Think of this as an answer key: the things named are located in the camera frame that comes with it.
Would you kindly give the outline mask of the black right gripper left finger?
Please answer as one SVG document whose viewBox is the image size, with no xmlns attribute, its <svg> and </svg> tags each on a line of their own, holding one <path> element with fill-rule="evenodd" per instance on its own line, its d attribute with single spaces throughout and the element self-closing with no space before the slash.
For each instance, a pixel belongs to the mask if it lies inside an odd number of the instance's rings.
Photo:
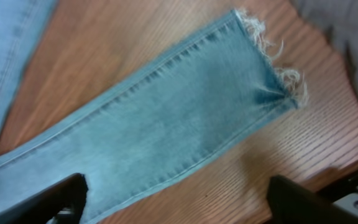
<svg viewBox="0 0 358 224">
<path fill-rule="evenodd" d="M 1 211 L 0 224 L 79 224 L 87 191 L 85 176 L 74 173 L 18 205 Z"/>
</svg>

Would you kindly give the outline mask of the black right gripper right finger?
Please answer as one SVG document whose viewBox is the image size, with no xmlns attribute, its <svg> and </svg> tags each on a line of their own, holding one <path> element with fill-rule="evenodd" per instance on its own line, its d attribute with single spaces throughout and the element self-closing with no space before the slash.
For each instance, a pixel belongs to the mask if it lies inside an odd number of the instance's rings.
<svg viewBox="0 0 358 224">
<path fill-rule="evenodd" d="M 267 201 L 274 224 L 358 224 L 355 215 L 282 175 L 270 178 Z"/>
</svg>

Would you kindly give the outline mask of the light blue denim jeans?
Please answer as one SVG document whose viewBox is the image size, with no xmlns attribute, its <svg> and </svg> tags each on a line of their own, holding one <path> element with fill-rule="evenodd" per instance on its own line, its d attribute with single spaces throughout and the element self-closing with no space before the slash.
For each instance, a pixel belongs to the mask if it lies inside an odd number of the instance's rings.
<svg viewBox="0 0 358 224">
<path fill-rule="evenodd" d="M 0 1 L 0 129 L 55 1 Z M 0 156 L 0 222 L 80 173 L 80 223 L 169 187 L 308 100 L 274 68 L 265 24 L 233 10 L 15 150 Z"/>
</svg>

